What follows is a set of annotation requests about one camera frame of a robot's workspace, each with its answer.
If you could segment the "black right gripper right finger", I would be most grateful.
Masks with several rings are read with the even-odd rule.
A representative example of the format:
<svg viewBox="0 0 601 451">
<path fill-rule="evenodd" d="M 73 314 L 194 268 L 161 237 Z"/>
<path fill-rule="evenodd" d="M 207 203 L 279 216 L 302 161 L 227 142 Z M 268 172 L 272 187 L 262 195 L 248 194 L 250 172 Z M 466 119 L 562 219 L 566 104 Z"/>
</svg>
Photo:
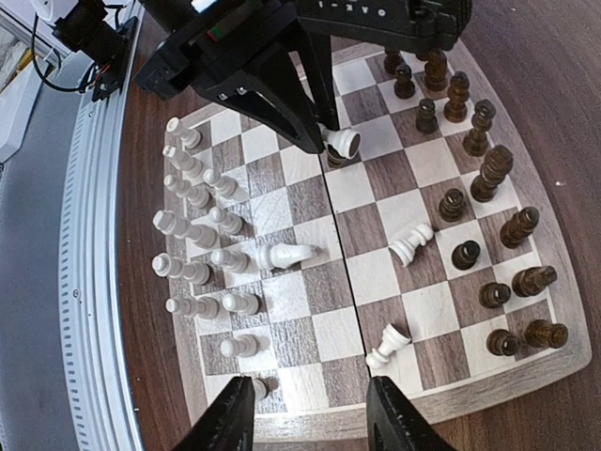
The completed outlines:
<svg viewBox="0 0 601 451">
<path fill-rule="evenodd" d="M 366 420 L 370 450 L 455 451 L 389 377 L 370 380 Z"/>
</svg>

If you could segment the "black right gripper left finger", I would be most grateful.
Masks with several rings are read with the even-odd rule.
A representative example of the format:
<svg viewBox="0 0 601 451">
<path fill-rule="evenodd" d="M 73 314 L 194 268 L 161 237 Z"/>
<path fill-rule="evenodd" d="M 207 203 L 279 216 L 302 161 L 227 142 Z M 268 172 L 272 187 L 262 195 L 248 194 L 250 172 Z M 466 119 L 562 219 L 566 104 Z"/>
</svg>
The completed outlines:
<svg viewBox="0 0 601 451">
<path fill-rule="evenodd" d="M 234 377 L 173 451 L 252 450 L 255 392 L 251 377 Z"/>
</svg>

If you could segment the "white rook corner piece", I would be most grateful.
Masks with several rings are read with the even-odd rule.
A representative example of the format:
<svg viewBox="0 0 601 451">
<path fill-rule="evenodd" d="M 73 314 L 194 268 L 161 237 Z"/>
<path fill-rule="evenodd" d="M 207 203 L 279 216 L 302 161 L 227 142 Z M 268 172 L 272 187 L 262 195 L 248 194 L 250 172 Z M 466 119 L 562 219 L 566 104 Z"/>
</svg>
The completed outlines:
<svg viewBox="0 0 601 451">
<path fill-rule="evenodd" d="M 199 131 L 185 126 L 178 117 L 172 117 L 167 122 L 166 131 L 178 137 L 185 148 L 195 148 L 202 139 Z"/>
</svg>

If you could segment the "white knight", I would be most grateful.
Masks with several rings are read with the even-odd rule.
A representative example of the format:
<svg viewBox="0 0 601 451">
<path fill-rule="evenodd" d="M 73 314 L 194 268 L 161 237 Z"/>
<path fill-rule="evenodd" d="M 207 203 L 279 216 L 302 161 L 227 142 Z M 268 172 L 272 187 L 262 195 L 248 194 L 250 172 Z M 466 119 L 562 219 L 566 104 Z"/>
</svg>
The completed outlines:
<svg viewBox="0 0 601 451">
<path fill-rule="evenodd" d="M 256 266 L 262 271 L 273 269 L 287 269 L 304 260 L 316 257 L 320 249 L 314 245 L 306 244 L 264 244 L 255 254 Z"/>
</svg>

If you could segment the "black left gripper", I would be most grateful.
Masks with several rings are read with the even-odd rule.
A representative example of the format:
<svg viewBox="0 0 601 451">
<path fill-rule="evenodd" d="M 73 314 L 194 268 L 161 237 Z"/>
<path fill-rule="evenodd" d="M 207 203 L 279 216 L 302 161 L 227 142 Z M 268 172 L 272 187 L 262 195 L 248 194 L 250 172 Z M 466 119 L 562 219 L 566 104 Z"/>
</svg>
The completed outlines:
<svg viewBox="0 0 601 451">
<path fill-rule="evenodd" d="M 279 40 L 300 54 L 313 100 L 300 106 L 272 102 L 260 92 L 232 95 L 224 105 L 257 120 L 305 153 L 322 153 L 317 122 L 338 131 L 333 91 L 331 37 L 307 30 L 292 1 L 143 1 L 145 12 L 168 33 L 137 72 L 147 93 L 169 100 L 201 77 L 210 89 L 225 81 Z"/>
</svg>

